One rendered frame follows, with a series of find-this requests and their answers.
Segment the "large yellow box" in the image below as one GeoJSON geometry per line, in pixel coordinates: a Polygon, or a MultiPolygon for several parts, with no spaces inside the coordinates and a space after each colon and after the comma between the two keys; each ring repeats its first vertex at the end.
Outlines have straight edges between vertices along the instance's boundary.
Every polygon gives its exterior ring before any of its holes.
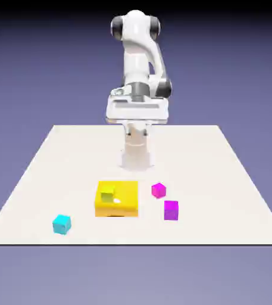
{"type": "Polygon", "coordinates": [[[138,181],[102,180],[98,182],[95,196],[96,217],[138,217],[138,181]],[[115,186],[113,203],[101,201],[101,188],[115,186]]]}

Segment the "small magenta cube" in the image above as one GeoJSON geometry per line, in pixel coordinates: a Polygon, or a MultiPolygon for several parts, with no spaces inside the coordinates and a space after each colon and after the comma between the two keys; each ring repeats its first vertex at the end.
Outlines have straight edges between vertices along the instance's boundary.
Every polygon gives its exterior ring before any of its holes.
{"type": "Polygon", "coordinates": [[[157,199],[165,197],[166,193],[167,188],[162,183],[156,183],[151,186],[151,194],[157,199]]]}

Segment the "small purple cube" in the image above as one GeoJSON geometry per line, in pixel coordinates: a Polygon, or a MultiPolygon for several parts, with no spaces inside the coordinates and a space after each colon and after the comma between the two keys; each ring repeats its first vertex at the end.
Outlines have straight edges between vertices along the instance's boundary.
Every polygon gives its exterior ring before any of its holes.
{"type": "Polygon", "coordinates": [[[179,203],[177,201],[164,201],[164,220],[178,220],[179,203]]]}

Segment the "small cyan cube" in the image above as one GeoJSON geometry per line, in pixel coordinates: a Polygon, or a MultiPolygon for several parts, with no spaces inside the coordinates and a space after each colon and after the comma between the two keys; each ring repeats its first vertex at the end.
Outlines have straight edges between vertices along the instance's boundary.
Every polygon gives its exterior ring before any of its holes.
{"type": "Polygon", "coordinates": [[[71,217],[59,214],[52,222],[55,234],[66,235],[71,228],[71,217]]]}

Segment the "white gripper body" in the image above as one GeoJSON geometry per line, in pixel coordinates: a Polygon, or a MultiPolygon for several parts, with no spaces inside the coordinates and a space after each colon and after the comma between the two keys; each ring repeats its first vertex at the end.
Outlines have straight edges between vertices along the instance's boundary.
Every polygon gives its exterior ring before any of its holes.
{"type": "Polygon", "coordinates": [[[144,96],[144,101],[132,101],[131,95],[110,95],[106,119],[110,123],[144,121],[148,124],[167,123],[169,117],[168,99],[144,96]]]}

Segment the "small yellow-green cube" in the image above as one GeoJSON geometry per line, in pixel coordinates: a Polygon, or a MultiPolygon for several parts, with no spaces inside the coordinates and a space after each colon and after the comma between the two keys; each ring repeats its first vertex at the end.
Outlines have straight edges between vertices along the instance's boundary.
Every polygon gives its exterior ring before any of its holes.
{"type": "Polygon", "coordinates": [[[115,186],[105,185],[101,188],[101,201],[103,203],[113,203],[115,196],[115,186]]]}

